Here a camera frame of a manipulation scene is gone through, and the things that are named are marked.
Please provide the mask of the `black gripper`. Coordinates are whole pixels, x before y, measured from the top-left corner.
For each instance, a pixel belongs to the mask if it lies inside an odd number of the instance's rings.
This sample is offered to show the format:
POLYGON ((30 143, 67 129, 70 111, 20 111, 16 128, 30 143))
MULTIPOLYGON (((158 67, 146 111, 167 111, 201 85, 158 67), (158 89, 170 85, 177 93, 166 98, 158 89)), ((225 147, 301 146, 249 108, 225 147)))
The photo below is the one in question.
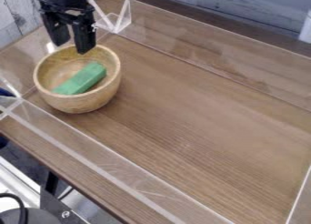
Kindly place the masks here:
POLYGON ((88 0, 38 0, 44 26, 56 46, 71 39, 68 26, 75 33, 75 47, 84 55, 96 45, 96 30, 94 29, 95 7, 88 0))

